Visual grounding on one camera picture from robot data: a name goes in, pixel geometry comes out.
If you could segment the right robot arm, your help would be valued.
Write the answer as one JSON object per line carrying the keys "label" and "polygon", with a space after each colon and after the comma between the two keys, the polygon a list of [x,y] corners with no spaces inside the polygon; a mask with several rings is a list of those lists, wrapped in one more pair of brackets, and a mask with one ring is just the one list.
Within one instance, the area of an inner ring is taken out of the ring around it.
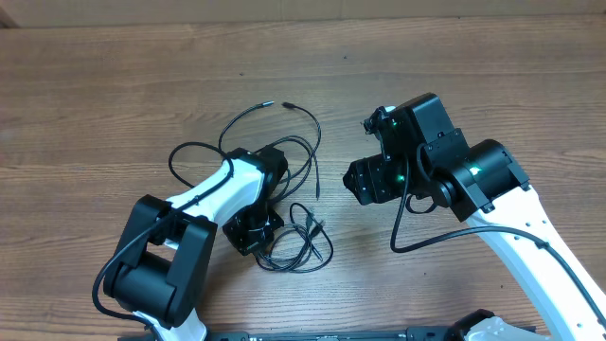
{"label": "right robot arm", "polygon": [[350,163],[345,187],[365,206],[429,198],[449,208],[465,228],[390,248],[410,253],[476,235],[507,267],[543,318],[548,340],[602,340],[605,294],[548,218],[529,177],[501,143],[470,146],[438,95],[426,93],[394,107],[379,107],[363,122],[380,153]]}

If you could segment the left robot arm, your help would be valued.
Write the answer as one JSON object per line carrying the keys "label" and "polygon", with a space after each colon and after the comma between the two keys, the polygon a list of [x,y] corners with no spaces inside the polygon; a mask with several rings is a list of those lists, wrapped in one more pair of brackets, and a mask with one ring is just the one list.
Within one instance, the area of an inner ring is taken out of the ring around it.
{"label": "left robot arm", "polygon": [[266,146],[224,153],[203,183],[167,200],[145,195],[134,205],[116,251],[92,294],[113,298],[119,318],[145,326],[146,340],[205,340],[196,313],[219,230],[246,256],[266,248],[284,225],[270,196],[288,168]]}

